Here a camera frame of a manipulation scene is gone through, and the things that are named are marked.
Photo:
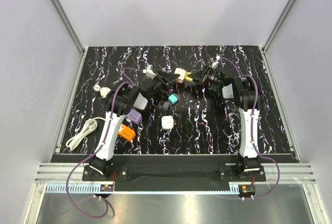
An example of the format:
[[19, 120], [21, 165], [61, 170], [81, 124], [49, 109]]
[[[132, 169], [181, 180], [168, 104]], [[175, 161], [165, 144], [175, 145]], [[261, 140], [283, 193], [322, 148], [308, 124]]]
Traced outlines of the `yellow plug adapter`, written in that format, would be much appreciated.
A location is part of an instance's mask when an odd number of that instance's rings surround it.
[[189, 75], [190, 75], [190, 73], [186, 73], [185, 77], [184, 77], [184, 80], [192, 82], [193, 79]]

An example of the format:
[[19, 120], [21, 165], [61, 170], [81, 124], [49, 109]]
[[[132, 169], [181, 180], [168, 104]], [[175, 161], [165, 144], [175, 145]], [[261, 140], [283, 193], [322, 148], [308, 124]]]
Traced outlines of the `teal plug adapter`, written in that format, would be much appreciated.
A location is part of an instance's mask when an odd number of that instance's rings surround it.
[[175, 104], [179, 101], [179, 97], [177, 94], [171, 94], [169, 97], [168, 97], [168, 101], [171, 103], [171, 104]]

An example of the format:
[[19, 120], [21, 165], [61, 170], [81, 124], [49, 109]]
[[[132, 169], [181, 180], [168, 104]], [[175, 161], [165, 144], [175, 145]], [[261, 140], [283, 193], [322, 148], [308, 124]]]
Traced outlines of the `dark purple plug adapter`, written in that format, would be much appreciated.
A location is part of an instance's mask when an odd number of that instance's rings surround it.
[[162, 105], [162, 109], [167, 111], [170, 108], [170, 102], [164, 102], [164, 104]]

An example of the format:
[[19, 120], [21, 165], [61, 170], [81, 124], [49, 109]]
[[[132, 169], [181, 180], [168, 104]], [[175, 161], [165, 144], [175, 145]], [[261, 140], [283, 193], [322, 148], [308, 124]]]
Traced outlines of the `white pink socket adapter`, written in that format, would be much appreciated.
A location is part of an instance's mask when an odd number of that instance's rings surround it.
[[179, 76], [176, 78], [177, 83], [183, 83], [185, 76], [186, 76], [187, 71], [182, 69], [182, 68], [176, 68], [174, 71], [174, 74], [178, 74]]

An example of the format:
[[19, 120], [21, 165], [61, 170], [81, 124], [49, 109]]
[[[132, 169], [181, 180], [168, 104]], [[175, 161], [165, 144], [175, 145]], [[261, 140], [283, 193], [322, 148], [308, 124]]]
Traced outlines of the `purple power strip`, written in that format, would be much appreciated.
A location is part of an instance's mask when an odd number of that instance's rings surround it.
[[138, 124], [142, 120], [142, 114], [135, 109], [131, 109], [128, 114], [126, 114], [126, 118], [131, 122]]

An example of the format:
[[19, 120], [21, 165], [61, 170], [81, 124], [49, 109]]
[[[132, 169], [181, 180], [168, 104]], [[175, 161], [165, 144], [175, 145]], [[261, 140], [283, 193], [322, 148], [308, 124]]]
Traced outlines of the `white cube socket adapter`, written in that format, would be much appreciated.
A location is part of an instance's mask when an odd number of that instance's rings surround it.
[[177, 124], [172, 116], [163, 116], [161, 118], [161, 127], [163, 130], [171, 130]]

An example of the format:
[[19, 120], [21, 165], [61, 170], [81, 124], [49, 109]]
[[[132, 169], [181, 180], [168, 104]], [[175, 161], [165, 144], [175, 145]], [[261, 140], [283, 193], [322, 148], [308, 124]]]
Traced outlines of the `orange power strip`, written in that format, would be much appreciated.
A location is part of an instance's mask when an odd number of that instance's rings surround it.
[[121, 124], [118, 134], [129, 142], [133, 142], [136, 137], [135, 131], [124, 124]]

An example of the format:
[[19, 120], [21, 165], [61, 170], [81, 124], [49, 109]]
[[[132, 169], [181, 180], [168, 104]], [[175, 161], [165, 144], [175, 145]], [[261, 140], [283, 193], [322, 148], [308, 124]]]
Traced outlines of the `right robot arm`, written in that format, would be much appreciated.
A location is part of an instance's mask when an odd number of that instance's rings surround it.
[[217, 97], [234, 102], [241, 120], [241, 142], [238, 160], [232, 172], [243, 181], [259, 173], [258, 117], [261, 95], [257, 84], [248, 76], [228, 77], [210, 66], [188, 77], [198, 85], [214, 86]]

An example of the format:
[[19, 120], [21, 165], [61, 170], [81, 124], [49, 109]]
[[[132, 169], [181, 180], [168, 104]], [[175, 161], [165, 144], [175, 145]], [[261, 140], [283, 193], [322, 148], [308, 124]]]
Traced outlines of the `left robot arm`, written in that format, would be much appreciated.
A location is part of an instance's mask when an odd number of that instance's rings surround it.
[[117, 88], [95, 88], [104, 100], [105, 122], [98, 146], [89, 162], [94, 175], [107, 180], [112, 175], [112, 159], [120, 126], [131, 110], [148, 110], [150, 99], [161, 90], [171, 88], [180, 74], [157, 70], [152, 74], [152, 85], [148, 89], [135, 86], [133, 82], [118, 83]]

